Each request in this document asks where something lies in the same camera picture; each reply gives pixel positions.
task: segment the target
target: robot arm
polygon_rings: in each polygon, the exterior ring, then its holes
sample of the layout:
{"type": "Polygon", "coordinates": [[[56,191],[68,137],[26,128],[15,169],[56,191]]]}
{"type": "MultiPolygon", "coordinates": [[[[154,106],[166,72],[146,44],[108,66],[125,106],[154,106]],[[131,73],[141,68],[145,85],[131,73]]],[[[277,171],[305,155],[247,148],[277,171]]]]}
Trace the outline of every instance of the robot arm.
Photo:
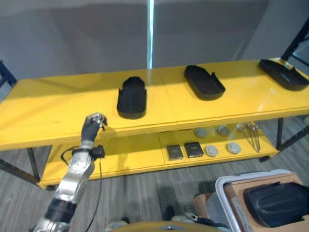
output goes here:
{"type": "Polygon", "coordinates": [[[107,119],[95,113],[86,118],[82,129],[82,140],[78,149],[73,150],[66,175],[61,180],[56,193],[34,232],[67,232],[70,221],[80,202],[85,186],[94,170],[94,139],[100,127],[104,129],[107,119]]]}

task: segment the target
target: black plastic tray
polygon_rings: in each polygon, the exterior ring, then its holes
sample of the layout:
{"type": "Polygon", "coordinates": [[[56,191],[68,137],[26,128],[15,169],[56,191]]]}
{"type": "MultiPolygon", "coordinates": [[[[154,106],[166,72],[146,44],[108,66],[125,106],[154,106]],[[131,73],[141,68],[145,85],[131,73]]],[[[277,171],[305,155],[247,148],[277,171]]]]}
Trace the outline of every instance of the black plastic tray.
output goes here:
{"type": "Polygon", "coordinates": [[[124,81],[119,90],[117,111],[121,117],[138,119],[146,113],[147,91],[145,83],[137,76],[124,81]]]}
{"type": "Polygon", "coordinates": [[[309,188],[297,183],[273,183],[248,188],[244,200],[251,216],[264,227],[279,227],[308,214],[309,188]]]}
{"type": "Polygon", "coordinates": [[[289,70],[283,65],[268,59],[262,59],[259,62],[259,67],[279,85],[288,90],[299,91],[309,85],[309,81],[297,72],[294,67],[289,70]]]}
{"type": "Polygon", "coordinates": [[[191,89],[201,100],[215,100],[223,95],[225,87],[216,77],[196,65],[188,65],[184,71],[191,89]]]}

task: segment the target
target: gray wall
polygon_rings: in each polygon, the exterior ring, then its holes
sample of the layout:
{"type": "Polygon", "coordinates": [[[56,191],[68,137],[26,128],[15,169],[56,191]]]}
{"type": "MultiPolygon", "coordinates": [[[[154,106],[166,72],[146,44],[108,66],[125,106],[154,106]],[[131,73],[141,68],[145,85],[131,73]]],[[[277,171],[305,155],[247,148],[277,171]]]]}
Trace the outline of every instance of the gray wall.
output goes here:
{"type": "MultiPolygon", "coordinates": [[[[0,59],[18,79],[146,68],[146,2],[2,0],[0,59]]],[[[155,0],[153,67],[278,57],[308,5],[155,0]]]]}

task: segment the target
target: vertical light strip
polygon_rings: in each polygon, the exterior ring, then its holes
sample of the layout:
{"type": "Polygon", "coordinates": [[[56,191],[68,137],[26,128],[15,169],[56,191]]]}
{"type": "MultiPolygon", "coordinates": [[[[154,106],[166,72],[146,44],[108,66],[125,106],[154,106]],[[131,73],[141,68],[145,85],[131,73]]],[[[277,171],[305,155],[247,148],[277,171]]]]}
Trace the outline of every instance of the vertical light strip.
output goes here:
{"type": "Polygon", "coordinates": [[[147,0],[147,69],[151,69],[153,66],[154,1],[147,0]]]}

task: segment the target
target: black metal leg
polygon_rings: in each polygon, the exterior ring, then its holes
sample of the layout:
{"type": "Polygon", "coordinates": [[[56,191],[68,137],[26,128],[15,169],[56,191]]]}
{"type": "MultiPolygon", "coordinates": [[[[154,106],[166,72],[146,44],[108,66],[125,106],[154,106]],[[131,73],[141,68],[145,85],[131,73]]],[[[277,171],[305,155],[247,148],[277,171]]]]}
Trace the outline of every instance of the black metal leg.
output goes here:
{"type": "Polygon", "coordinates": [[[291,54],[291,57],[293,57],[294,59],[297,59],[299,62],[301,62],[302,64],[306,65],[307,67],[309,67],[309,63],[304,61],[302,58],[300,58],[298,55],[296,54],[291,54]]]}
{"type": "Polygon", "coordinates": [[[264,162],[266,162],[266,161],[269,160],[269,159],[270,159],[269,156],[263,156],[263,157],[261,157],[259,160],[260,160],[260,163],[264,163],[264,162]]]}
{"type": "Polygon", "coordinates": [[[6,82],[6,79],[2,78],[0,79],[0,87],[4,85],[4,83],[6,82]]]}
{"type": "Polygon", "coordinates": [[[305,36],[308,33],[308,31],[309,31],[309,18],[306,20],[305,24],[303,25],[299,33],[293,39],[290,46],[286,49],[281,59],[287,61],[291,57],[295,49],[298,47],[299,43],[304,41],[305,36]]]}
{"type": "Polygon", "coordinates": [[[41,178],[40,178],[40,174],[39,174],[39,171],[38,171],[37,162],[35,161],[35,158],[34,158],[33,149],[31,147],[27,148],[27,153],[28,153],[28,156],[29,156],[29,159],[30,159],[33,175],[34,175],[35,178],[40,180],[41,178]]]}
{"type": "Polygon", "coordinates": [[[277,130],[277,145],[276,148],[281,145],[282,141],[282,129],[283,129],[283,117],[278,118],[278,130],[277,130]]]}
{"type": "Polygon", "coordinates": [[[36,185],[40,179],[0,159],[0,169],[36,185]]]}
{"type": "Polygon", "coordinates": [[[59,185],[48,185],[46,187],[46,190],[48,191],[55,191],[58,188],[59,185]]]}
{"type": "Polygon", "coordinates": [[[277,150],[283,151],[287,147],[291,146],[292,144],[294,144],[295,142],[297,142],[298,140],[306,136],[308,133],[309,133],[309,126],[306,126],[304,129],[302,129],[299,133],[294,135],[292,138],[288,139],[283,144],[280,144],[279,146],[277,146],[276,147],[277,150]]]}
{"type": "Polygon", "coordinates": [[[13,87],[17,80],[11,74],[11,72],[4,66],[2,61],[0,60],[0,75],[2,76],[4,81],[7,81],[11,87],[13,87]]]}

